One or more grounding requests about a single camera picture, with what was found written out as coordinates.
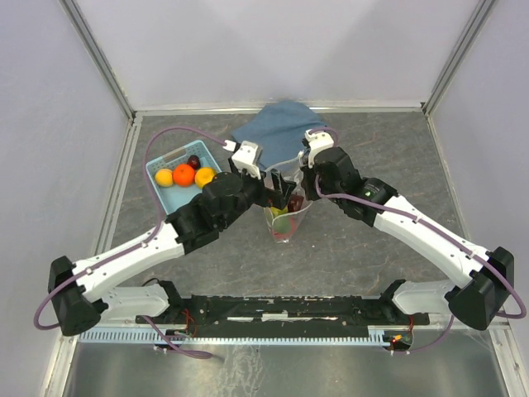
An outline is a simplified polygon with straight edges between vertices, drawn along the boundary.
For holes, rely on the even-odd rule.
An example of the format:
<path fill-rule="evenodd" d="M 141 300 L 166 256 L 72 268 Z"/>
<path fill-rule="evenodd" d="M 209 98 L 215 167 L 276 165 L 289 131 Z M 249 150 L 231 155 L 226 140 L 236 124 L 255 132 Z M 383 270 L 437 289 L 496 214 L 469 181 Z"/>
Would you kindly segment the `orange persimmon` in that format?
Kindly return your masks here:
<path fill-rule="evenodd" d="M 177 165 L 173 170 L 173 182 L 180 187 L 189 187 L 194 184 L 195 169 L 188 164 Z"/>

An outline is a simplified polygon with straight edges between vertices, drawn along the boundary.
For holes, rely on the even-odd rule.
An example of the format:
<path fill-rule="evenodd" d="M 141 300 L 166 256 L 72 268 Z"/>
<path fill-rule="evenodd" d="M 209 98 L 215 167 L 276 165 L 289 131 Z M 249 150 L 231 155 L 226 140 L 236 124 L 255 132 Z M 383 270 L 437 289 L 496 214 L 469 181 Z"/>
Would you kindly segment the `dark red apple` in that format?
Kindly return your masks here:
<path fill-rule="evenodd" d="M 302 195 L 292 194 L 287 205 L 288 212 L 296 213 L 297 211 L 300 211 L 303 208 L 303 202 L 304 197 Z"/>

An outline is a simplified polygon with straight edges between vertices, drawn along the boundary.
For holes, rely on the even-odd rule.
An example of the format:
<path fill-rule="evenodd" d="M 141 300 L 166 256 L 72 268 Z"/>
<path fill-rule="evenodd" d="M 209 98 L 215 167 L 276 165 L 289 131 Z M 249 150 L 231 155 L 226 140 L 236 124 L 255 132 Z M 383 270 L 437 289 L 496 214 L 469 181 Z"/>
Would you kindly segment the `clear zip top bag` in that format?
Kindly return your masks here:
<path fill-rule="evenodd" d="M 264 208 L 264 216 L 270 235 L 276 242 L 287 243 L 298 230 L 312 202 L 305 198 L 305 191 L 301 185 L 303 173 L 300 170 L 302 153 L 296 157 L 273 164 L 266 168 L 268 186 L 272 185 L 271 170 L 280 171 L 286 181 L 296 184 L 288 204 L 283 209 L 275 207 Z"/>

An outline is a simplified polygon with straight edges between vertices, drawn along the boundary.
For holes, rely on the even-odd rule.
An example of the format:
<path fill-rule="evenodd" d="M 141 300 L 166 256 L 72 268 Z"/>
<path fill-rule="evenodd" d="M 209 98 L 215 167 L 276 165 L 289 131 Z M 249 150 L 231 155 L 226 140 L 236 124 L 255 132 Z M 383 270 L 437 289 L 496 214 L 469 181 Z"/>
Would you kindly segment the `green orange mango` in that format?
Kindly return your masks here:
<path fill-rule="evenodd" d="M 286 235 L 294 230 L 295 221 L 290 216 L 278 216 L 272 222 L 272 231 L 274 234 Z"/>

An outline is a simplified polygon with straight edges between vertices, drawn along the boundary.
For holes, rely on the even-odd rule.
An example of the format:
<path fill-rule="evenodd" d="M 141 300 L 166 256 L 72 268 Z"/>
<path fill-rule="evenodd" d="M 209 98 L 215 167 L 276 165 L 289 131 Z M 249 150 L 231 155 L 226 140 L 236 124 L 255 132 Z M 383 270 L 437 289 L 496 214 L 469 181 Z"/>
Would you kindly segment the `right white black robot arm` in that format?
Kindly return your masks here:
<path fill-rule="evenodd" d="M 415 208 L 380 179 L 365 178 L 340 147 L 302 153 L 307 198 L 328 199 L 349 218 L 397 238 L 446 275 L 443 282 L 397 281 L 379 303 L 380 316 L 399 323 L 409 314 L 450 313 L 483 331 L 513 294 L 514 256 L 456 235 Z"/>

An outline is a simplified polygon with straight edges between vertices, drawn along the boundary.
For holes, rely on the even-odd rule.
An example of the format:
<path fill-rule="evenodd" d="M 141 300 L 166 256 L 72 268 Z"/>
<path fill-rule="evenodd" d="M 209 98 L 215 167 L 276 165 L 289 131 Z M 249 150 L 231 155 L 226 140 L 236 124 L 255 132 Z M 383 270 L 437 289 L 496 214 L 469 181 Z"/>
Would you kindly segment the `small yellow orange fruit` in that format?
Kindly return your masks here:
<path fill-rule="evenodd" d="M 154 175 L 155 183 L 162 187 L 168 188 L 174 184 L 173 171 L 171 169 L 160 169 L 157 170 Z"/>

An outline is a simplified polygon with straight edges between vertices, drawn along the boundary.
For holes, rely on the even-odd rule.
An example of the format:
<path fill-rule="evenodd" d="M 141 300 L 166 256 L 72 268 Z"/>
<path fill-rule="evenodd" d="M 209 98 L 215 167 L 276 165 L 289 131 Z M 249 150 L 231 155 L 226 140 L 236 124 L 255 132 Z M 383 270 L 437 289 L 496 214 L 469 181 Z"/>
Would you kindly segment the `orange tangerine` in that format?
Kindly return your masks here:
<path fill-rule="evenodd" d="M 195 172 L 194 183 L 202 189 L 206 184 L 209 184 L 217 172 L 211 167 L 202 167 Z"/>

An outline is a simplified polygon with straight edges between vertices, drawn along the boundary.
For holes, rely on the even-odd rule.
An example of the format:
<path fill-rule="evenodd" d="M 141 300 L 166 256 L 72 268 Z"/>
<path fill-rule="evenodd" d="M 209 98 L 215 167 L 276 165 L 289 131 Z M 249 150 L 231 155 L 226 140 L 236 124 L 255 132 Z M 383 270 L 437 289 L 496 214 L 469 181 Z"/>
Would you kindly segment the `small dark plum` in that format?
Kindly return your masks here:
<path fill-rule="evenodd" d="M 202 167 L 197 155 L 191 155 L 187 160 L 187 165 L 191 166 L 194 170 L 198 170 Z"/>

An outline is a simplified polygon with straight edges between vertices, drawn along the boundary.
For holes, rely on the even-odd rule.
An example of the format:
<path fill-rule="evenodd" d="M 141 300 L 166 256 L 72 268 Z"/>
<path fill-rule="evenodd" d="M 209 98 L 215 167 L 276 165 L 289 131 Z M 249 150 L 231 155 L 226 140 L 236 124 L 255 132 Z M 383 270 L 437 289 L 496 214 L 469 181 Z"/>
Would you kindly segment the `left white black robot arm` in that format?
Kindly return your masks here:
<path fill-rule="evenodd" d="M 154 292 L 132 292 L 131 303 L 111 299 L 120 283 L 162 262 L 185 256 L 219 238 L 252 205 L 284 208 L 296 184 L 277 170 L 273 185 L 244 173 L 221 172 L 201 193 L 169 214 L 145 234 L 98 256 L 71 261 L 61 256 L 50 264 L 48 293 L 60 331 L 76 336 L 111 313 L 136 317 L 178 320 L 183 303 L 165 288 Z"/>

